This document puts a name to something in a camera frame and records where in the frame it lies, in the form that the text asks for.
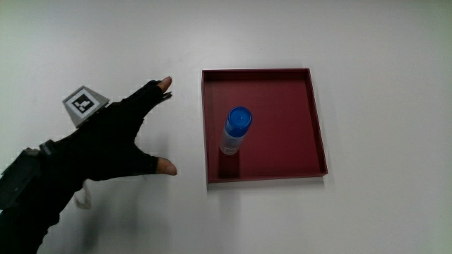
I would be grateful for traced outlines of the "person's left hand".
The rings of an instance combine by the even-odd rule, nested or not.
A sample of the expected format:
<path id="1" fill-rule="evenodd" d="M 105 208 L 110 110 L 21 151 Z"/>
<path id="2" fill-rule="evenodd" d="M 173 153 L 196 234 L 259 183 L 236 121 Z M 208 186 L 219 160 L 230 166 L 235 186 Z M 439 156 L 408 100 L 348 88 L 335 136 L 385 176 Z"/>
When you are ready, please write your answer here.
<path id="1" fill-rule="evenodd" d="M 86 180 L 148 174 L 177 175 L 168 159 L 137 147 L 146 115 L 170 97 L 172 78 L 152 80 L 91 116 L 69 136 L 47 144 L 42 203 L 62 210 Z"/>

